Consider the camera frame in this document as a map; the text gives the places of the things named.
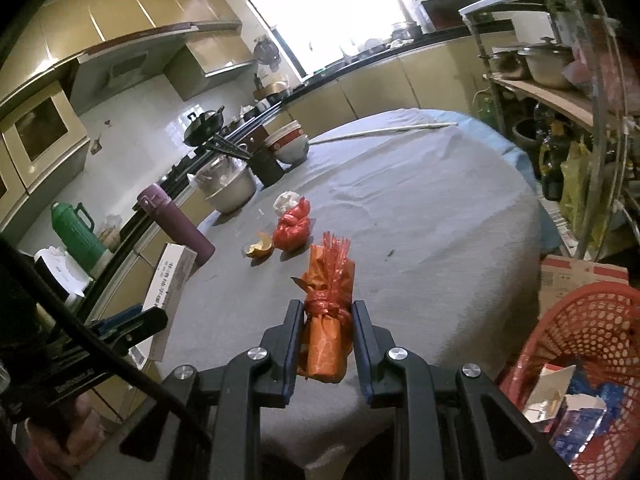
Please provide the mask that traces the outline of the person's left hand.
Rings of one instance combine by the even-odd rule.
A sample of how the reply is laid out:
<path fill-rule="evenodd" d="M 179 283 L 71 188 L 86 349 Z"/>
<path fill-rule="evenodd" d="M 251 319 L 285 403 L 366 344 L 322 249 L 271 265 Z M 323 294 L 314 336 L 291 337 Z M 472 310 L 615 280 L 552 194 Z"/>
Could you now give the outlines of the person's left hand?
<path fill-rule="evenodd" d="M 47 415 L 31 417 L 26 430 L 43 463 L 66 474 L 76 474 L 105 441 L 101 417 L 87 393 L 58 404 Z"/>

